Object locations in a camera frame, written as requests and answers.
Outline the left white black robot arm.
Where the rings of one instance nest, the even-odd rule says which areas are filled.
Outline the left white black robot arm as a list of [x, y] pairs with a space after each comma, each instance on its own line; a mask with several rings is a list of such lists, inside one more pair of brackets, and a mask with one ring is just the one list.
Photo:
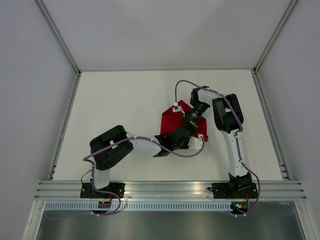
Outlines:
[[111, 128], [89, 142], [94, 162], [92, 193], [98, 198], [108, 195], [111, 168], [130, 153], [166, 157], [173, 151], [188, 149], [190, 139], [190, 133], [184, 128], [151, 138], [129, 133], [122, 125]]

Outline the red cloth napkin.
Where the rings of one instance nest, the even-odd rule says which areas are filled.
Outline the red cloth napkin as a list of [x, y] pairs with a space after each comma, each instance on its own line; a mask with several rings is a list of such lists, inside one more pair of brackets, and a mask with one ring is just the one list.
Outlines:
[[[173, 105], [170, 106], [166, 111], [162, 113], [161, 124], [160, 124], [160, 133], [172, 133], [178, 128], [182, 128], [184, 126], [181, 117], [187, 111], [190, 111], [192, 107], [185, 103], [183, 100], [179, 100], [178, 105], [181, 106], [182, 112], [173, 112]], [[198, 120], [198, 127], [195, 132], [192, 134], [193, 137], [197, 137], [197, 135], [202, 134], [204, 136], [204, 141], [207, 142], [209, 140], [208, 136], [208, 128], [207, 128], [207, 120], [201, 116]]]

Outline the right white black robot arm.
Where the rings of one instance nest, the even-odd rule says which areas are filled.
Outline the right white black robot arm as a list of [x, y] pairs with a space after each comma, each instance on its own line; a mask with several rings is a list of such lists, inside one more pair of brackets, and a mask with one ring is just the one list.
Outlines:
[[234, 93], [222, 95], [207, 86], [196, 87], [191, 92], [190, 104], [193, 108], [181, 117], [189, 133], [196, 131], [199, 118], [211, 108], [215, 126], [221, 131], [226, 144], [229, 181], [222, 192], [217, 192], [217, 197], [255, 199], [258, 196], [257, 186], [252, 181], [252, 174], [244, 167], [246, 160], [241, 139], [244, 117], [237, 96]]

